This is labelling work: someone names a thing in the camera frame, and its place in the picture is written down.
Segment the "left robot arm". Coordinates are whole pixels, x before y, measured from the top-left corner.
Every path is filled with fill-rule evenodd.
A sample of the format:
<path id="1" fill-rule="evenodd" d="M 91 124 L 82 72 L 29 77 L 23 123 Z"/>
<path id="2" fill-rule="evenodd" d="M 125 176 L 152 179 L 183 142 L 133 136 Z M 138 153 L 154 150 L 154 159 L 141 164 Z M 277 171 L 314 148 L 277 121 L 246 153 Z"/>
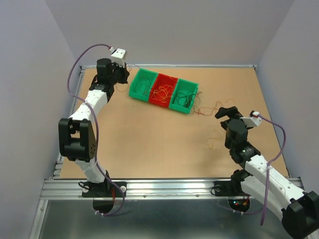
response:
<path id="1" fill-rule="evenodd" d="M 79 183 L 83 197 L 106 197 L 112 189 L 108 171 L 96 159 L 98 131 L 93 126 L 97 114 L 112 97 L 114 86 L 127 84 L 129 76 L 125 62 L 109 58 L 97 60 L 96 69 L 87 97 L 70 117 L 58 123 L 60 154 L 77 164 L 86 176 L 87 180 Z"/>

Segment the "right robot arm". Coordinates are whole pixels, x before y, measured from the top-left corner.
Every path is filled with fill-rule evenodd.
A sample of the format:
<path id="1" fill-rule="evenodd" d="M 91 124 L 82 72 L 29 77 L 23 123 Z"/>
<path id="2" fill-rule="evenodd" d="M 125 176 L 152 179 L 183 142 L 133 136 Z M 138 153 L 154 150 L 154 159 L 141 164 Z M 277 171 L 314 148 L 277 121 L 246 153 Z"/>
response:
<path id="1" fill-rule="evenodd" d="M 282 129 L 257 111 L 243 116 L 237 107 L 220 107 L 216 119 L 228 117 L 220 123 L 225 130 L 225 147 L 233 161 L 241 166 L 231 176 L 229 188 L 233 195 L 247 194 L 263 207 L 260 225 L 265 222 L 267 211 L 277 216 L 285 231 L 294 239 L 304 239 L 319 229 L 319 196 L 294 185 L 271 164 L 282 155 L 267 161 L 262 153 L 248 141 L 248 131 L 262 121 Z"/>

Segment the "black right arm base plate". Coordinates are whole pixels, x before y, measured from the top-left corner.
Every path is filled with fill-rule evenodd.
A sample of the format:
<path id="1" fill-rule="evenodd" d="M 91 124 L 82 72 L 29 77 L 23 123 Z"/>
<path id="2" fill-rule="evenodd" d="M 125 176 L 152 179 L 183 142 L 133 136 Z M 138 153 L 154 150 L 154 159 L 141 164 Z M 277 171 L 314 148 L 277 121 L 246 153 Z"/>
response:
<path id="1" fill-rule="evenodd" d="M 237 181 L 215 181 L 210 191 L 217 197 L 250 196 L 242 190 L 240 182 Z"/>

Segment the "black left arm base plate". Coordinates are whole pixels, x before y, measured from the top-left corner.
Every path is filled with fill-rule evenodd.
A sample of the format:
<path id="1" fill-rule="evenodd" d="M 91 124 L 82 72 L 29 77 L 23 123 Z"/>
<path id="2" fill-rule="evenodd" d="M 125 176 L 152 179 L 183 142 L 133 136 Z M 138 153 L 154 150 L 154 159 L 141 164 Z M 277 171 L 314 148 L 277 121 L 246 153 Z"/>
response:
<path id="1" fill-rule="evenodd" d="M 107 181 L 104 183 L 92 183 L 80 181 L 78 186 L 82 188 L 83 198 L 111 198 L 122 197 L 122 193 Z"/>

